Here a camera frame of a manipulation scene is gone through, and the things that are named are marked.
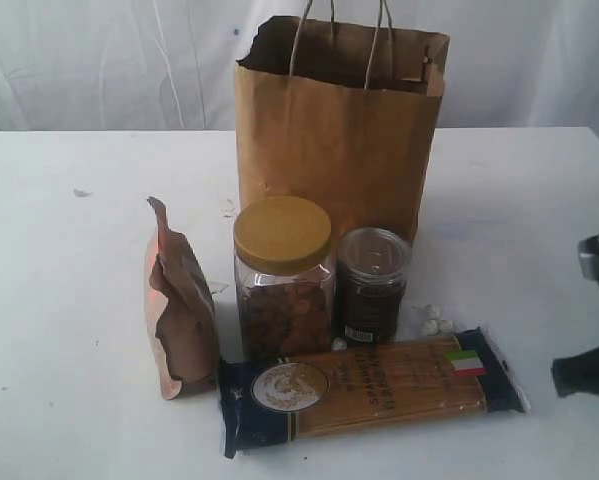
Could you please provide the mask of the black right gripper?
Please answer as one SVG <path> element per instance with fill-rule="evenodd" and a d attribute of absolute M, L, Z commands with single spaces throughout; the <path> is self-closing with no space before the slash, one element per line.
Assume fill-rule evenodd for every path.
<path fill-rule="evenodd" d="M 599 234 L 581 240 L 577 253 L 582 275 L 599 286 Z M 599 396 L 599 347 L 576 356 L 554 359 L 551 374 L 560 398 L 575 393 Z"/>

